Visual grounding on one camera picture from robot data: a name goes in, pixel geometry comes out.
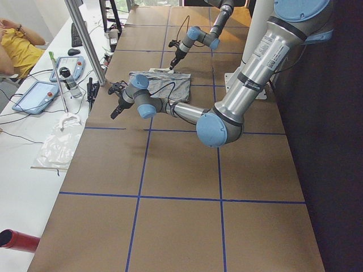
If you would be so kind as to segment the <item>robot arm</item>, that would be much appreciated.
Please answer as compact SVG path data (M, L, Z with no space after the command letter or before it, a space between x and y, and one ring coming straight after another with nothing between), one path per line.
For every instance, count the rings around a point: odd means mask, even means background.
M215 50L220 43L219 36L229 19L232 16L235 6L235 1L219 0L219 1L205 1L207 4L217 7L220 10L213 27L209 32L203 31L200 27L194 26L187 30L186 36L182 40L171 40L169 47L176 47L175 57L170 63L170 70L187 55L189 50L194 46L195 42L199 42L204 46Z
M149 81L133 76L118 90L119 104L111 113L136 106L138 114L152 118L167 113L196 125L199 140L209 147L236 141L243 133L244 114L265 88L287 54L298 45L322 43L333 31L333 1L274 1L266 20L266 32L246 63L229 79L225 97L210 109L202 109L169 98L158 98L148 90Z

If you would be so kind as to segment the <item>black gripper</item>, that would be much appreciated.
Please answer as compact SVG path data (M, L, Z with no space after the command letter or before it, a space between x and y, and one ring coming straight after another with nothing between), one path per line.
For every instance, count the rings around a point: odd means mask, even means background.
M116 109L111 113L110 118L115 119L124 109L129 109L129 103L124 99L118 100L118 106Z
M185 52L180 50L179 48L175 52L175 58L170 62L170 70L173 70L174 67L185 57Z

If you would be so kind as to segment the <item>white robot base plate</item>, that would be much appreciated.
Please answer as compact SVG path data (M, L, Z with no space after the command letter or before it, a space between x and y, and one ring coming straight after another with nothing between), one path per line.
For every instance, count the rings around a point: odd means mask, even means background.
M262 88L261 92L256 92L255 90L246 87L244 85L244 83L238 79L238 74L239 74L239 72L225 73L224 80L225 80L226 93L229 93L230 91L240 90L240 91L244 91L245 95L247 95L247 94L253 95L253 97L256 100L266 100L267 99L267 93L264 88Z

